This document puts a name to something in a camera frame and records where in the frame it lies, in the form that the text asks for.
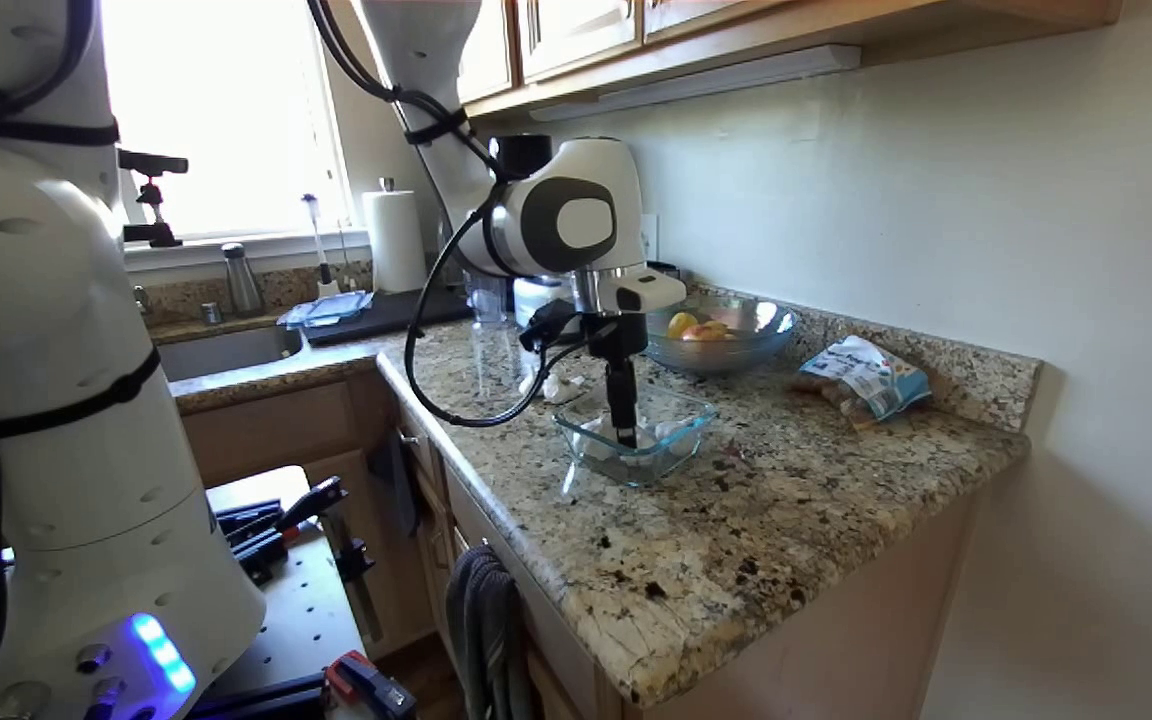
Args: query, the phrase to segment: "food package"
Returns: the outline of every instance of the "food package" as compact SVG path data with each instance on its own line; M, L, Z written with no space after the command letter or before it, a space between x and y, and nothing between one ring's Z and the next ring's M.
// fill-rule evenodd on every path
M817 389L820 397L839 398L844 410L862 402L873 421L892 421L909 402L932 397L930 370L877 349L866 336L848 336L817 350L800 367L800 389Z

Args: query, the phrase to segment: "white robot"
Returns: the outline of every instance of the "white robot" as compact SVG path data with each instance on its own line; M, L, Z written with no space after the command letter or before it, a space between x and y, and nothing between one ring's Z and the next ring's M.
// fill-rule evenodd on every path
M263 616L209 516L119 263L95 11L95 0L0 0L0 720L186 717ZM478 0L357 11L382 88L453 109ZM398 116L425 129L440 111L398 100ZM614 416L633 428L626 365L642 308L680 288L645 267L630 151L566 143L528 175L489 175L457 133L422 151L453 220L496 220L505 249L464 242L468 256L576 281Z

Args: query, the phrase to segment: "window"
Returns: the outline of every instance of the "window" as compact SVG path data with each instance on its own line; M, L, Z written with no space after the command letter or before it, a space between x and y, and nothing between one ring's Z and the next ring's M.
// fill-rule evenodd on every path
M164 220L187 242L357 228L308 8L295 0L110 0L110 93L119 149L187 157ZM149 220L124 189L124 210Z

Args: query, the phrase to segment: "sink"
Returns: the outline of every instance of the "sink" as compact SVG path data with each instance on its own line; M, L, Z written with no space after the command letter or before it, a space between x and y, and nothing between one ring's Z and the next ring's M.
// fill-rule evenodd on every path
M161 360L164 360L169 380L277 365L285 354L295 354L295 345L277 322L231 329L231 330L216 330L216 336L193 336L193 339L164 339L161 345Z

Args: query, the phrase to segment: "paper towel roll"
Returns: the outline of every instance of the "paper towel roll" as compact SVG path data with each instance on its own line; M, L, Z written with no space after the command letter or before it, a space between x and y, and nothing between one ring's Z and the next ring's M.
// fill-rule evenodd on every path
M425 242L412 189L365 190L365 220L372 235L377 291L412 291L425 285Z

